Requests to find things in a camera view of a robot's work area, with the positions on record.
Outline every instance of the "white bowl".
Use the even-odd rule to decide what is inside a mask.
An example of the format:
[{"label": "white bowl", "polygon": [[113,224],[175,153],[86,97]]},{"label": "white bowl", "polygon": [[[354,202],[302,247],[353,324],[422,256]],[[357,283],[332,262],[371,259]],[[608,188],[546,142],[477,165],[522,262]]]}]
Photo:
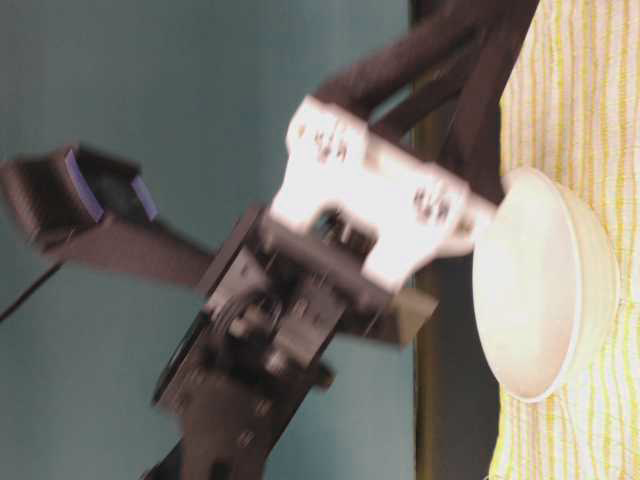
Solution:
[{"label": "white bowl", "polygon": [[485,356],[512,396],[538,402],[584,371],[615,319],[618,264],[573,192],[524,167],[476,242],[473,301]]}]

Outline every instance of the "striped fabric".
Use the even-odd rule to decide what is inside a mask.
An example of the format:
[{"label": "striped fabric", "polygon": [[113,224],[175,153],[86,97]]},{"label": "striped fabric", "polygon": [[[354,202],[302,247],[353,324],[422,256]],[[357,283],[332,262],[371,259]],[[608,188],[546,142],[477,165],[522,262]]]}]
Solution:
[{"label": "striped fabric", "polygon": [[531,165],[585,200],[622,300],[591,368],[547,401],[501,392],[492,479],[640,479],[640,0],[541,0],[502,97],[503,173]]}]

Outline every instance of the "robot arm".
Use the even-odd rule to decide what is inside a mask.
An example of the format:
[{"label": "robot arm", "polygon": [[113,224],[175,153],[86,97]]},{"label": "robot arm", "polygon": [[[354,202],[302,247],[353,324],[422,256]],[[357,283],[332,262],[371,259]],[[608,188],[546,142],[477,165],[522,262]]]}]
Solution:
[{"label": "robot arm", "polygon": [[[248,209],[215,253],[158,220],[126,162],[67,147],[0,167],[18,226],[56,264],[204,298],[153,397],[183,438],[145,479],[259,480],[310,389],[330,386],[321,357],[336,334],[412,341],[437,302],[407,280],[434,258],[469,253],[500,200],[478,181],[498,181],[498,154],[482,145],[537,3],[445,3],[325,82],[291,121],[277,195]],[[419,78],[417,92],[375,116]],[[401,139],[451,99],[444,149],[421,159]]]}]

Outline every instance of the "green wall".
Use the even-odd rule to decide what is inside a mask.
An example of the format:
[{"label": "green wall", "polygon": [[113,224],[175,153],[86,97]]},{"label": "green wall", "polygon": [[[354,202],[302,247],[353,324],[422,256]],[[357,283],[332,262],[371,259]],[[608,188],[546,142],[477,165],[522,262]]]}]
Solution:
[{"label": "green wall", "polygon": [[[278,187],[284,133],[326,75],[400,35],[382,0],[2,0],[0,157],[82,140],[142,164],[164,216],[222,241]],[[0,306],[45,267],[0,217]],[[69,267],[0,325],[0,478],[137,478],[177,439],[150,408],[199,308]],[[268,479],[413,478],[412,355],[339,340]]]}]

